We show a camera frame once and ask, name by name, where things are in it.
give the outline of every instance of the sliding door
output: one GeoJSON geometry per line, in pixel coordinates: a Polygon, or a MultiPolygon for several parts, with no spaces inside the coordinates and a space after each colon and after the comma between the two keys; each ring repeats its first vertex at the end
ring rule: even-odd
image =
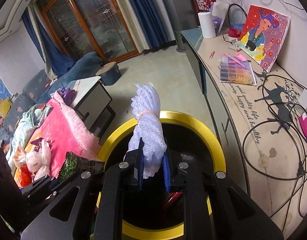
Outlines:
{"type": "Polygon", "coordinates": [[[116,0],[38,0],[64,53],[75,59],[96,51],[105,62],[137,54],[116,0]]]}

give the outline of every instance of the green snack bag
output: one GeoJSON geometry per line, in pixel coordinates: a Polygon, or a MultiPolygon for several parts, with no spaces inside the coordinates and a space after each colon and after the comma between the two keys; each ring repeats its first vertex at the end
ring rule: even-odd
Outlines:
{"type": "Polygon", "coordinates": [[[75,173],[76,170],[90,171],[93,174],[103,172],[104,162],[89,160],[77,156],[73,152],[66,153],[66,160],[61,166],[58,179],[65,180],[75,173]]]}

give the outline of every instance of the silver screw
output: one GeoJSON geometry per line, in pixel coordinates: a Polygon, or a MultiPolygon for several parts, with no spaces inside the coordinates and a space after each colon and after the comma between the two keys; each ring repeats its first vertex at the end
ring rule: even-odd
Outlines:
{"type": "Polygon", "coordinates": [[[186,169],[189,167],[188,163],[179,163],[179,167],[182,169],[186,169]]]}
{"type": "Polygon", "coordinates": [[[91,176],[91,173],[89,171],[84,171],[83,173],[81,173],[81,177],[83,179],[88,179],[91,176]]]}
{"type": "Polygon", "coordinates": [[[121,163],[119,163],[119,167],[120,167],[121,169],[128,168],[128,167],[129,167],[129,163],[127,163],[127,162],[121,162],[121,163]]]}
{"type": "Polygon", "coordinates": [[[222,171],[218,171],[216,173],[216,176],[217,176],[218,179],[224,179],[226,177],[226,174],[222,171]]]}

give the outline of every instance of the blue gripper pad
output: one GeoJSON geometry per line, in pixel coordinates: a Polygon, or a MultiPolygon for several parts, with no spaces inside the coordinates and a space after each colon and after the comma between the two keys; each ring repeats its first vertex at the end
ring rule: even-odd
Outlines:
{"type": "Polygon", "coordinates": [[[140,153],[140,162],[138,165],[138,189],[141,190],[143,183],[143,152],[140,153]]]}
{"type": "Polygon", "coordinates": [[[165,187],[167,191],[170,191],[170,170],[166,153],[164,153],[163,156],[163,169],[164,169],[165,187]]]}

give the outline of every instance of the framed picture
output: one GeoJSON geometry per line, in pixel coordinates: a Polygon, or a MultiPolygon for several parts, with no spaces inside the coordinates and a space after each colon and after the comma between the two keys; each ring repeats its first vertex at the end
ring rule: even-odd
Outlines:
{"type": "Polygon", "coordinates": [[[220,33],[222,25],[224,24],[227,11],[229,8],[229,3],[222,2],[220,0],[216,1],[212,5],[212,19],[215,25],[216,34],[220,33]]]}
{"type": "Polygon", "coordinates": [[[6,114],[9,112],[12,105],[11,98],[11,92],[7,89],[2,79],[0,79],[0,115],[3,118],[6,117],[6,114]]]}
{"type": "Polygon", "coordinates": [[[269,72],[284,43],[289,24],[288,16],[251,5],[238,45],[269,72]]]}

